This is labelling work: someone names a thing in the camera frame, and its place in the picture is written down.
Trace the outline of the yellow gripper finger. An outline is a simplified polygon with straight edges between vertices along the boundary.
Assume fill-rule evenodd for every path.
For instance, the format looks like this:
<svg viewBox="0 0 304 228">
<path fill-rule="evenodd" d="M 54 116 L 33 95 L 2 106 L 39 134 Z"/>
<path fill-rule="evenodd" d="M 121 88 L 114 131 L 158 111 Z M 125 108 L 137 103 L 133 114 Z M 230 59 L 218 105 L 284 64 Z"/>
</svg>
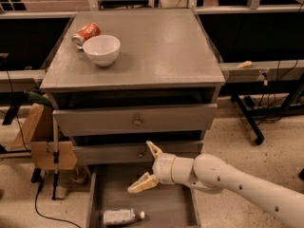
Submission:
<svg viewBox="0 0 304 228">
<path fill-rule="evenodd" d="M 144 190 L 152 189 L 158 185 L 158 180 L 154 175 L 150 175 L 148 172 L 144 173 L 138 180 L 133 182 L 127 191 L 131 194 L 140 193 Z"/>
<path fill-rule="evenodd" d="M 156 159 L 159 155 L 162 154 L 162 150 L 156 146 L 155 144 L 153 144 L 151 141 L 147 141 L 146 142 L 147 146 L 150 149 L 150 152 L 152 154 L 152 156 Z"/>
</svg>

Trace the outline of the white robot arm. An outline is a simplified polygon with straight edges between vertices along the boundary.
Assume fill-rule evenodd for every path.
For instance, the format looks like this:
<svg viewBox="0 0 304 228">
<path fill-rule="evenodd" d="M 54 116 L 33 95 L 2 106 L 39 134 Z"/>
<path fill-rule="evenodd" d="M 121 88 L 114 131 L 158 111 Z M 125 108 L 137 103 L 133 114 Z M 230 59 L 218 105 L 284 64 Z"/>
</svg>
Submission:
<svg viewBox="0 0 304 228">
<path fill-rule="evenodd" d="M 304 195 L 275 183 L 246 174 L 211 154 L 195 158 L 164 153 L 151 141 L 146 143 L 154 158 L 152 171 L 129 187 L 140 193 L 158 184 L 181 184 L 202 192 L 226 189 L 250 201 L 290 228 L 304 228 Z"/>
</svg>

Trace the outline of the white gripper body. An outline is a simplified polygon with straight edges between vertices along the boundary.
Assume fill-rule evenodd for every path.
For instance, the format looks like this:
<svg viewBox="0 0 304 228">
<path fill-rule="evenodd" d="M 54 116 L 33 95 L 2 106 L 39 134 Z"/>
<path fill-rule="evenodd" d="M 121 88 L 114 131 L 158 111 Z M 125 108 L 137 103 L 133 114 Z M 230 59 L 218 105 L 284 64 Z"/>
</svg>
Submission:
<svg viewBox="0 0 304 228">
<path fill-rule="evenodd" d="M 194 160 L 173 154 L 160 154 L 152 166 L 153 174 L 161 184 L 184 184 L 194 180 Z"/>
</svg>

